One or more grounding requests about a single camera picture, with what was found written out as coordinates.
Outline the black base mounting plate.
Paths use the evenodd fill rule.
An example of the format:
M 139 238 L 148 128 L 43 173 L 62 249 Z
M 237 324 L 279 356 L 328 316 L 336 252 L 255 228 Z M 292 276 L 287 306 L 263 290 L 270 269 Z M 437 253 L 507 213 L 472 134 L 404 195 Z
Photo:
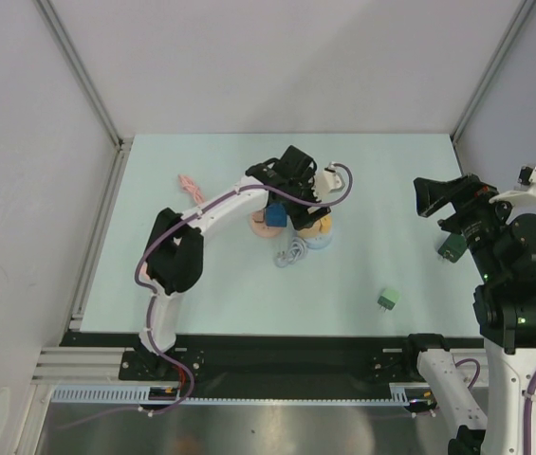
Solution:
M 115 354 L 116 377 L 150 387 L 161 406 L 185 392 L 194 401 L 360 402 L 393 397 L 392 386 L 418 384 L 419 348 L 480 349 L 472 337 L 261 337 L 181 335 L 166 356 L 132 334 L 68 332 L 63 348 Z

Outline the blue cube socket adapter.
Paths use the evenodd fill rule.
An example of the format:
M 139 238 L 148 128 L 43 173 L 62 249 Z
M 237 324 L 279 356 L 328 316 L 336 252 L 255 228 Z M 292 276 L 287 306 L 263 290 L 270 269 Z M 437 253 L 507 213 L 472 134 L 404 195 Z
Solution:
M 264 223 L 269 228 L 285 228 L 287 226 L 287 214 L 282 204 L 274 203 L 265 208 Z

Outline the dark green cube adapter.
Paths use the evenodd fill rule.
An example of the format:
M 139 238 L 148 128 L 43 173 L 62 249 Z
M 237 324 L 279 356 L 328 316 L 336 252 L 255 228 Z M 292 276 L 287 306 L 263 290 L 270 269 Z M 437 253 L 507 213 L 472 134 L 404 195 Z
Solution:
M 467 243 L 465 238 L 460 234 L 451 233 L 438 248 L 437 254 L 440 258 L 456 264 L 466 251 Z

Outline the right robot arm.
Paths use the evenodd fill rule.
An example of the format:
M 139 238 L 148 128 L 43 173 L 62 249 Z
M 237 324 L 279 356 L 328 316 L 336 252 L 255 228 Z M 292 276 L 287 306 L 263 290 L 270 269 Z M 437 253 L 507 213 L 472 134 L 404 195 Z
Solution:
M 536 167 L 523 167 L 518 183 L 500 192 L 471 173 L 414 181 L 419 216 L 453 206 L 453 215 L 438 224 L 463 237 L 482 279 L 473 311 L 489 368 L 487 411 L 476 404 L 442 336 L 408 336 L 401 357 L 403 372 L 434 394 L 452 435 L 450 454 L 536 454 L 536 214 L 510 216 L 536 203 Z

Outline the long pink power strip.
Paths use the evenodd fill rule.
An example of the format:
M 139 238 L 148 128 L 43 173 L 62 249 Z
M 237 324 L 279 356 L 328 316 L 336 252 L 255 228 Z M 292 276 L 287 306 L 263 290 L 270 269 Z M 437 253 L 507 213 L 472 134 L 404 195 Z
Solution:
M 150 277 L 147 274 L 147 263 L 143 263 L 139 269 L 139 279 L 144 282 L 150 281 Z

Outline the yellow plug adapter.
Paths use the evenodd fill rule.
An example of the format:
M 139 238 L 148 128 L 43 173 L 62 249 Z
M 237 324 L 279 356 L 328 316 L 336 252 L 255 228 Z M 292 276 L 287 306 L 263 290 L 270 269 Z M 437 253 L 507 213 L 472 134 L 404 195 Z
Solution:
M 326 215 L 325 217 L 321 218 L 319 222 L 320 222 L 319 232 L 322 235 L 327 235 L 332 231 L 333 221 L 330 215 Z

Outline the pink brown USB charger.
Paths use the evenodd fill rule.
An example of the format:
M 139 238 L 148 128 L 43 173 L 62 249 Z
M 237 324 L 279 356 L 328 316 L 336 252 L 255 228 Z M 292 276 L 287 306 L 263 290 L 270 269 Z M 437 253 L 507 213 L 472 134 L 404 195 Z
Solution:
M 266 222 L 266 213 L 263 210 L 258 210 L 252 214 L 251 220 L 255 224 L 263 225 Z

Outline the right aluminium frame post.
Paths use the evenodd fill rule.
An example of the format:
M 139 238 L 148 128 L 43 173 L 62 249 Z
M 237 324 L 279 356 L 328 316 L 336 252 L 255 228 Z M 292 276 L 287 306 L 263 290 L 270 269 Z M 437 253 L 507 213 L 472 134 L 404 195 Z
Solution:
M 450 134 L 450 139 L 454 147 L 456 147 L 459 143 L 467 127 L 471 123 L 472 118 L 490 91 L 496 76 L 503 68 L 509 53 L 515 46 L 535 9 L 536 0 L 523 0 L 519 3 L 516 11 L 514 11 L 512 18 L 506 26 L 498 45 L 496 46 L 485 70 L 478 81 L 478 84 L 473 90 L 469 101 L 466 103 L 458 121 L 453 127 L 453 131 Z

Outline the tan cube plug adapter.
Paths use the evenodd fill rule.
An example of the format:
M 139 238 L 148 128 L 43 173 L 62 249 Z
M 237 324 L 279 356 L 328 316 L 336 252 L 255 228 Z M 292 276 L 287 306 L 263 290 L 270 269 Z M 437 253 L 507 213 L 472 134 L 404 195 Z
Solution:
M 296 231 L 296 235 L 303 239 L 312 239 L 321 236 L 319 232 L 320 222 L 315 222 L 311 227 L 306 227 Z

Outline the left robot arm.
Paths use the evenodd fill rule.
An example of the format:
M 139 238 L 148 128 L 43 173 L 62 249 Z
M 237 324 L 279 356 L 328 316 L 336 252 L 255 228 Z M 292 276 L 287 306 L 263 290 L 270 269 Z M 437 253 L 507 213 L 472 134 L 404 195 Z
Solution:
M 176 342 L 176 318 L 184 294 L 200 280 L 206 243 L 217 232 L 254 212 L 280 205 L 297 230 L 330 213 L 314 158 L 295 146 L 281 157 L 250 166 L 229 189 L 194 208 L 160 211 L 136 266 L 135 283 L 150 292 L 139 332 L 140 367 L 155 379 L 179 366 L 168 351 Z

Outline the left aluminium frame post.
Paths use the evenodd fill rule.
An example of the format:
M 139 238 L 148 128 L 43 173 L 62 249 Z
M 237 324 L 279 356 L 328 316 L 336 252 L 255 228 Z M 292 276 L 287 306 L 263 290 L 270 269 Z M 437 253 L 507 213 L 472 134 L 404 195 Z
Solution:
M 50 35 L 61 52 L 65 63 L 69 67 L 103 132 L 108 137 L 110 143 L 119 150 L 124 144 L 124 138 L 119 133 L 115 121 L 109 114 L 102 96 L 96 84 L 93 82 L 53 2 L 49 0 L 33 0 L 32 3 L 46 24 Z

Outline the green plug adapter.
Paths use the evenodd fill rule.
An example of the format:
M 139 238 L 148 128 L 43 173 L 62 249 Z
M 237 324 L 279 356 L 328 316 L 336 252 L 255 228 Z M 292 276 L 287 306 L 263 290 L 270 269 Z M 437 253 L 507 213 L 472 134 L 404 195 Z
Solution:
M 378 306 L 384 312 L 392 311 L 400 299 L 400 293 L 393 288 L 384 288 L 378 297 Z

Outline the aluminium frame post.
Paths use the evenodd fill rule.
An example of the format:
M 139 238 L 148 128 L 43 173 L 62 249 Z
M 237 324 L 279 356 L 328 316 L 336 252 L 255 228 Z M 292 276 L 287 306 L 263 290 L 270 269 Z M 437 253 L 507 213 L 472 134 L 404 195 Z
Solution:
M 458 121 L 453 127 L 453 131 L 450 134 L 450 139 L 454 147 L 456 147 L 459 143 L 467 127 L 471 123 L 472 118 L 490 91 L 496 76 L 503 68 L 509 53 L 515 46 L 535 9 L 536 0 L 523 0 L 519 3 L 516 11 L 514 11 L 512 18 L 506 26 L 498 45 L 496 46 L 485 70 L 478 81 L 478 84 L 473 90 L 469 101 L 466 103 Z
M 93 82 L 53 2 L 49 0 L 33 0 L 32 3 L 46 24 L 50 35 L 61 52 L 65 63 L 69 67 L 103 132 L 108 137 L 110 143 L 119 150 L 124 144 L 124 138 L 119 133 L 115 121 L 109 114 L 102 96 L 96 84 Z

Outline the aluminium front frame rail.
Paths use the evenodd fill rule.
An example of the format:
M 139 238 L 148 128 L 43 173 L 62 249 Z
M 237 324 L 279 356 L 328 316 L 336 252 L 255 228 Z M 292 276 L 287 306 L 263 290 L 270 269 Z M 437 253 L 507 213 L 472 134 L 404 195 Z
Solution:
M 472 362 L 478 364 L 478 373 L 493 373 L 498 368 L 515 370 L 523 377 L 536 373 L 536 349 L 517 350 L 509 355 L 491 343 L 478 350 L 422 348 L 411 341 L 399 348 L 375 343 L 294 347 L 279 346 L 273 339 L 240 338 L 221 339 L 214 346 L 175 347 L 164 358 L 179 368 L 157 376 L 143 366 L 133 348 L 46 348 L 33 376 L 45 381 L 157 383 L 175 381 L 186 374 L 200 385 L 240 378 L 274 387 L 304 381 L 360 387 L 430 381 L 451 375 L 458 366 L 467 367 Z

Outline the round blue power strip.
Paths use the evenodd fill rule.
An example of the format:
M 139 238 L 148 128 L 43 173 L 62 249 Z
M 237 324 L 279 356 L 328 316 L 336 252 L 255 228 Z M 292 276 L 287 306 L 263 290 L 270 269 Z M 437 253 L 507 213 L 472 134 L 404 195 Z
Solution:
M 327 248 L 333 239 L 334 229 L 319 232 L 315 237 L 303 238 L 299 232 L 289 229 L 285 234 L 285 242 L 278 248 L 274 263 L 279 268 L 294 265 L 303 260 L 310 251 Z

